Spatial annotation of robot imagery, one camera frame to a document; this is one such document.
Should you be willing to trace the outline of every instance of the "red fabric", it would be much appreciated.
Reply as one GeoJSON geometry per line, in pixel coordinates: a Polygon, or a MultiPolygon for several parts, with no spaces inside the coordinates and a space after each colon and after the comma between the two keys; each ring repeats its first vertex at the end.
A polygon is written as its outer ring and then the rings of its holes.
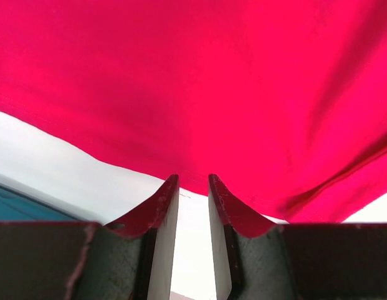
{"type": "Polygon", "coordinates": [[[0,0],[0,111],[260,213],[387,192],[387,0],[0,0]]]}

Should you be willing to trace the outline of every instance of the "white surface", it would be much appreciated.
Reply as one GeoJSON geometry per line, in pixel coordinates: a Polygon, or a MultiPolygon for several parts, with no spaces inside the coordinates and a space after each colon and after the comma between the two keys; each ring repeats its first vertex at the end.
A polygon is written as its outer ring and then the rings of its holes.
{"type": "MultiPolygon", "coordinates": [[[[0,184],[80,218],[108,223],[150,197],[162,183],[98,161],[0,112],[0,184]]],[[[387,222],[387,194],[346,221],[387,222]]],[[[184,189],[179,198],[171,290],[194,300],[216,299],[208,199],[184,189]]]]}

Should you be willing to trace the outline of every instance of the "dark metal block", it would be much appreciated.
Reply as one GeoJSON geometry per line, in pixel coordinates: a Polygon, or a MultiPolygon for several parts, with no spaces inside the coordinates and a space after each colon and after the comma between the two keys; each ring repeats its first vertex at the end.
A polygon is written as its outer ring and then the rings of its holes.
{"type": "Polygon", "coordinates": [[[275,226],[209,180],[219,300],[387,299],[387,224],[275,226]]]}
{"type": "Polygon", "coordinates": [[[0,300],[168,300],[179,183],[118,220],[0,222],[0,300]]]}

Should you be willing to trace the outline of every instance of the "blue cloth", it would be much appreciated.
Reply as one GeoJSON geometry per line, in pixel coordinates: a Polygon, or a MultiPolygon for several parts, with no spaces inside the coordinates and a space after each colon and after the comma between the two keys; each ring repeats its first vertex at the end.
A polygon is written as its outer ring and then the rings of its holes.
{"type": "Polygon", "coordinates": [[[0,221],[76,221],[56,209],[0,187],[0,221]]]}

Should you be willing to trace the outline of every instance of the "curved metal edge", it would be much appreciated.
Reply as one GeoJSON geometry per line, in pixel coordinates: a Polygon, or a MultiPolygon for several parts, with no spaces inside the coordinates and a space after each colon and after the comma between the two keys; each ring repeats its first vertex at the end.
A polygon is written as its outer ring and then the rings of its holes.
{"type": "Polygon", "coordinates": [[[179,194],[179,178],[171,175],[151,197],[105,227],[126,238],[138,238],[160,227],[175,194],[179,194]]]}
{"type": "Polygon", "coordinates": [[[275,226],[234,196],[215,174],[209,175],[209,192],[213,195],[221,222],[230,224],[238,234],[252,239],[275,226]]]}
{"type": "Polygon", "coordinates": [[[209,175],[209,201],[213,202],[209,202],[209,209],[217,297],[238,299],[244,288],[244,277],[236,235],[256,238],[275,224],[240,201],[215,174],[209,175]],[[219,218],[212,212],[214,207],[219,218]]]}

